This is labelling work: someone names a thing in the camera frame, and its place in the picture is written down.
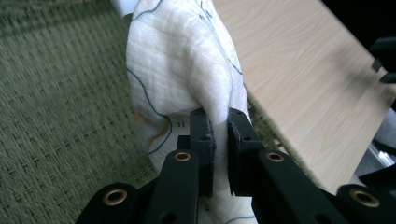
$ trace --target crumpled cloth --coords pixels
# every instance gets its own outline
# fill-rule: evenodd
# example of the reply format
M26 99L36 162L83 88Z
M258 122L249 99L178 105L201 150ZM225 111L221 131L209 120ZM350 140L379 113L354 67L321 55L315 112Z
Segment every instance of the crumpled cloth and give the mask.
M198 223L257 223L251 198L231 195L227 177L229 107L248 116L233 41L210 0L141 0L128 34L126 64L142 146L160 172L177 137L202 107L214 130L214 195L201 198Z

